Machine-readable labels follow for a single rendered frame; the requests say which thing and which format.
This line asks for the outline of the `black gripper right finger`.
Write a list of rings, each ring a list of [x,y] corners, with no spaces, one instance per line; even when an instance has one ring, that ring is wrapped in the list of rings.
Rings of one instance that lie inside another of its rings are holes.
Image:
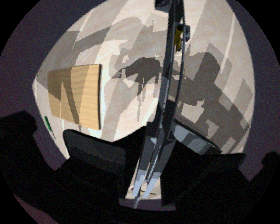
[[[208,173],[221,172],[225,169],[240,168],[246,155],[242,153],[220,153],[220,155],[199,155],[187,145],[176,140],[171,156],[160,176],[161,206],[176,208],[176,201],[196,188]]]

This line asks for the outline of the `light brown wooden board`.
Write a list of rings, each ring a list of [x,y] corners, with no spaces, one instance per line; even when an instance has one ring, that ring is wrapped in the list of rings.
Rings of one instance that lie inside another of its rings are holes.
[[[51,115],[100,131],[100,64],[47,71]]]

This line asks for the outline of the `dark grey rectangular tray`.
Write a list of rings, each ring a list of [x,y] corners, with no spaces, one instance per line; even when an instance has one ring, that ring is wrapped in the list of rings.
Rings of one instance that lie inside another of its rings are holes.
[[[191,129],[188,125],[181,123],[179,120],[173,120],[172,129],[173,135],[180,143],[187,145],[193,152],[199,155],[220,155],[222,149],[218,149],[216,144],[212,143],[207,137],[197,133],[195,129]]]

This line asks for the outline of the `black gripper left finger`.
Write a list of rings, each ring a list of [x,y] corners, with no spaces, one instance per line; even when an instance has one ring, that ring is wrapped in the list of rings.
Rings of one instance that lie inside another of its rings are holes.
[[[111,141],[96,139],[95,136],[87,133],[77,132],[75,129],[65,129],[63,141],[69,156],[75,156],[84,163],[103,171],[115,173],[117,196],[119,201],[123,202],[133,179],[133,173],[139,164],[145,131],[147,125],[111,143]]]

